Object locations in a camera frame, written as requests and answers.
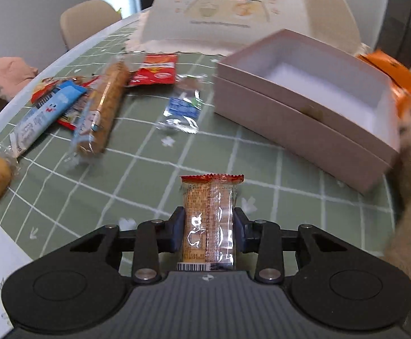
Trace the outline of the orange wafer snack packet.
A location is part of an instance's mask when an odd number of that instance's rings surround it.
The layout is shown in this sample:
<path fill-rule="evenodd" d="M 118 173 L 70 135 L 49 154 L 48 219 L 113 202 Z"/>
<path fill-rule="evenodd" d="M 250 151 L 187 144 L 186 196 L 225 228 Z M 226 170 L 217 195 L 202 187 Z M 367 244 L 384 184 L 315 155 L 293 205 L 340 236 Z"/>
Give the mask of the orange wafer snack packet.
<path fill-rule="evenodd" d="M 182 258 L 186 272 L 232 270 L 235 261 L 233 209 L 243 175 L 183 175 L 186 212 Z"/>

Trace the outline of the pink cloth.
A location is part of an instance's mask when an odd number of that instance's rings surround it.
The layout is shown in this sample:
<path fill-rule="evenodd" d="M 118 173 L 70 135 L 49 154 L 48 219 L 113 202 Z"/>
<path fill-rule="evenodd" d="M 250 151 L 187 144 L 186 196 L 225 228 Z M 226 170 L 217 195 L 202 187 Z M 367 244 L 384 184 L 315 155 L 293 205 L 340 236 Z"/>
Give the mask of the pink cloth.
<path fill-rule="evenodd" d="M 37 75 L 21 57 L 0 57 L 0 99 L 10 102 Z"/>

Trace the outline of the pink open gift box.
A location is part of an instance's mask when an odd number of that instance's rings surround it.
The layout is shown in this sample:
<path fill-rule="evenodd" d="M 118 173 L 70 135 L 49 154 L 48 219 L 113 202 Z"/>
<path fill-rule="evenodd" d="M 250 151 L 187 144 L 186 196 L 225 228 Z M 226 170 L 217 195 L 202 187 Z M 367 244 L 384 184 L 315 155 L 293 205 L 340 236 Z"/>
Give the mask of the pink open gift box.
<path fill-rule="evenodd" d="M 391 168 L 400 141 L 391 81 L 339 49 L 281 30 L 217 64 L 215 112 L 360 193 Z"/>

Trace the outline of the clear blue-label candy wrapper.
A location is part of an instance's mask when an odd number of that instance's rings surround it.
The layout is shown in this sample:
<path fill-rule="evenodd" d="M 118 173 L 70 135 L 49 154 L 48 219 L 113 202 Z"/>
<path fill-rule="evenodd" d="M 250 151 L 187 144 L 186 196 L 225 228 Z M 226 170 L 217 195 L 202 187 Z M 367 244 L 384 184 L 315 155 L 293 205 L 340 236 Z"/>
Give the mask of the clear blue-label candy wrapper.
<path fill-rule="evenodd" d="M 205 74 L 182 74 L 176 77 L 173 94 L 169 97 L 162 119 L 157 124 L 158 129 L 188 134 L 199 131 L 198 121 L 204 106 L 201 91 L 207 78 Z"/>

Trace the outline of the green grid tablecloth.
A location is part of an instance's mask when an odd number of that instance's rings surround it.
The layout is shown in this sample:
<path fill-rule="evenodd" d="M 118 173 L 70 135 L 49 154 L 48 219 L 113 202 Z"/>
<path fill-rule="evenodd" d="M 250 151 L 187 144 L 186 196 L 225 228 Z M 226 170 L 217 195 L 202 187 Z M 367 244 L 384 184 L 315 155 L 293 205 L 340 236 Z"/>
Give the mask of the green grid tablecloth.
<path fill-rule="evenodd" d="M 121 99 L 103 151 L 82 159 L 64 129 L 22 155 L 0 202 L 0 338 L 407 338 L 411 281 L 379 258 L 394 226 L 385 175 L 360 193 L 281 145 L 215 112 L 217 64 L 185 54 L 181 74 L 208 78 L 196 134 L 157 128 L 173 88 Z M 255 281 L 256 253 L 232 270 L 177 269 L 132 280 L 139 225 L 184 207 L 183 175 L 243 175 L 235 207 L 281 229 L 285 277 Z"/>

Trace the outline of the red snack packet under bars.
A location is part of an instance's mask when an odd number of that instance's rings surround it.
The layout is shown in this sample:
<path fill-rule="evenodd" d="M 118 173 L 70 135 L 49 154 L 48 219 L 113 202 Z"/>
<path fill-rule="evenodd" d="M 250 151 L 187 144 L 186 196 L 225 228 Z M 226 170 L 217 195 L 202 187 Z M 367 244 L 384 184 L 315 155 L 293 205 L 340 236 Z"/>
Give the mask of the red snack packet under bars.
<path fill-rule="evenodd" d="M 73 76 L 64 79 L 56 79 L 54 77 L 45 78 L 34 88 L 30 100 L 31 106 L 40 107 L 40 105 L 55 94 L 57 88 L 65 81 L 72 81 L 74 84 L 84 87 L 86 92 L 82 94 L 57 120 L 57 122 L 63 127 L 74 131 L 81 113 L 87 103 L 88 96 L 97 86 L 99 78 L 100 77 L 98 75 L 94 74 L 89 77 Z"/>

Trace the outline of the long biscuit roll pack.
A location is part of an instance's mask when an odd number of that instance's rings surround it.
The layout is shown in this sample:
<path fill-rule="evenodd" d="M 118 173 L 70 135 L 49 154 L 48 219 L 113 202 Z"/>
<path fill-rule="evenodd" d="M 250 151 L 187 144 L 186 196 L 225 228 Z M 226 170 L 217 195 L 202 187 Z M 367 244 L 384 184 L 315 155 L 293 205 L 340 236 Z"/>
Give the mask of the long biscuit roll pack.
<path fill-rule="evenodd" d="M 77 157 L 95 158 L 105 148 L 129 78 L 130 70 L 124 60 L 115 60 L 100 74 L 72 138 Z"/>

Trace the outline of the beige chair left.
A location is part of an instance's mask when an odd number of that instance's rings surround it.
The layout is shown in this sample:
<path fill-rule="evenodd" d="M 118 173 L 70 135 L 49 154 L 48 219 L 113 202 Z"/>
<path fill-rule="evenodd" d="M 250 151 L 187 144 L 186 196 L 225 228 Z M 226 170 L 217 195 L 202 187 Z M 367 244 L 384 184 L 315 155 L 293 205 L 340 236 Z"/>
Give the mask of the beige chair left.
<path fill-rule="evenodd" d="M 60 33 L 66 49 L 71 50 L 121 19 L 121 14 L 103 0 L 89 0 L 67 9 L 60 16 Z"/>

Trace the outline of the white mesh food cover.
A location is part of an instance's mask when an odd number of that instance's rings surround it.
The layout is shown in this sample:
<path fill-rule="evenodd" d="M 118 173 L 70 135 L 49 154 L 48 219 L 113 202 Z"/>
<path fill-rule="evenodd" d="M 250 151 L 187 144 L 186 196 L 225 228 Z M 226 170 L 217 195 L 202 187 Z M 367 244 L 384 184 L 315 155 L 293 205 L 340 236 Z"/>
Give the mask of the white mesh food cover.
<path fill-rule="evenodd" d="M 125 49 L 227 56 L 282 29 L 348 54 L 362 49 L 345 0 L 154 0 Z"/>

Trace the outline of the blue white snack bar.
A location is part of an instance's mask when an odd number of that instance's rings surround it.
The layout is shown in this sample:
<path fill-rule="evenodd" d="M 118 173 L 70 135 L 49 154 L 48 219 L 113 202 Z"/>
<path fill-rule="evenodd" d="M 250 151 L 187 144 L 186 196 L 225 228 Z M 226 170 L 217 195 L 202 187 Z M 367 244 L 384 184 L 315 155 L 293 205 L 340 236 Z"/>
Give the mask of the blue white snack bar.
<path fill-rule="evenodd" d="M 73 81 L 64 81 L 55 84 L 40 97 L 9 136 L 13 156 L 18 158 L 23 155 L 86 92 L 86 87 Z"/>

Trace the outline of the orange snack bag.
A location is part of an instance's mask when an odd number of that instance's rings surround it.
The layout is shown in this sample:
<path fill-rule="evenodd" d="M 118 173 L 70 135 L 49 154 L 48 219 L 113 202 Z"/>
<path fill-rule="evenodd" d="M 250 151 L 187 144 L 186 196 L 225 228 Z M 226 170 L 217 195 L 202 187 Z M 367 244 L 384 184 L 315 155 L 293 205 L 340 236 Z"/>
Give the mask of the orange snack bag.
<path fill-rule="evenodd" d="M 411 109 L 411 71 L 381 50 L 358 54 L 357 57 L 390 78 L 397 115 L 401 119 Z"/>

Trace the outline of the red snack packet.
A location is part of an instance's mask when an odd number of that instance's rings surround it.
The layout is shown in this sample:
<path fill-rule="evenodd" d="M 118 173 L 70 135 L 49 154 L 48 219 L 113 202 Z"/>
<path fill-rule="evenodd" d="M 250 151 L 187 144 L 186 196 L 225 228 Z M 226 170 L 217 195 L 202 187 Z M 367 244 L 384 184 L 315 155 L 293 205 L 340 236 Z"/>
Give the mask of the red snack packet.
<path fill-rule="evenodd" d="M 31 106 L 40 107 L 40 105 L 55 94 L 57 88 L 65 81 L 72 81 L 74 84 L 84 87 L 86 92 L 82 94 L 57 120 L 57 122 L 63 127 L 74 131 L 81 113 L 87 103 L 88 96 L 97 86 L 99 78 L 100 77 L 98 75 L 94 74 L 89 77 L 73 76 L 64 79 L 56 79 L 54 77 L 45 78 L 34 88 L 30 100 Z"/>
<path fill-rule="evenodd" d="M 128 86 L 174 84 L 177 61 L 177 54 L 146 54 L 140 68 L 128 82 Z"/>

